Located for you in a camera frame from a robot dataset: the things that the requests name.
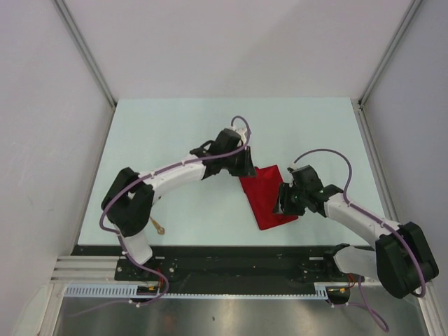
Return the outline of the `red satin napkin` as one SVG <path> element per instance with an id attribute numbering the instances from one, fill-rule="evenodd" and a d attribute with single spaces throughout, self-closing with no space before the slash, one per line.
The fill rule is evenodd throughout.
<path id="1" fill-rule="evenodd" d="M 240 177 L 242 190 L 246 194 L 248 203 L 259 230 L 285 225 L 296 221 L 298 216 L 275 214 L 274 205 L 277 202 L 279 186 L 283 179 L 277 165 L 255 168 L 255 177 Z"/>

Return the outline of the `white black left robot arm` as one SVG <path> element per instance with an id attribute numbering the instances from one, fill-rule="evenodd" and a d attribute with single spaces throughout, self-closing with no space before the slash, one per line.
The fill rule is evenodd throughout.
<path id="1" fill-rule="evenodd" d="M 153 251 L 144 229 L 153 205 L 163 195 L 223 170 L 236 177 L 256 175 L 249 147 L 250 135 L 247 128 L 225 128 L 215 140 L 191 150 L 180 162 L 147 174 L 129 167 L 118 173 L 101 203 L 100 227 L 104 227 L 104 219 L 112 223 L 111 231 L 132 259 L 130 271 L 133 275 L 145 280 L 155 271 L 151 260 Z"/>

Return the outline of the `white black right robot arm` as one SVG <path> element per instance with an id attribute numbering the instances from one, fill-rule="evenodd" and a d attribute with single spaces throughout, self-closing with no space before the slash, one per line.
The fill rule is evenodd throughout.
<path id="1" fill-rule="evenodd" d="M 348 273 L 377 280 L 395 298 L 413 294 L 436 278 L 439 267 L 423 230 L 413 222 L 383 219 L 350 202 L 343 189 L 323 185 L 313 167 L 288 168 L 292 180 L 281 183 L 273 212 L 303 216 L 307 211 L 336 221 L 370 246 L 339 244 L 329 252 L 323 273 L 339 281 Z"/>

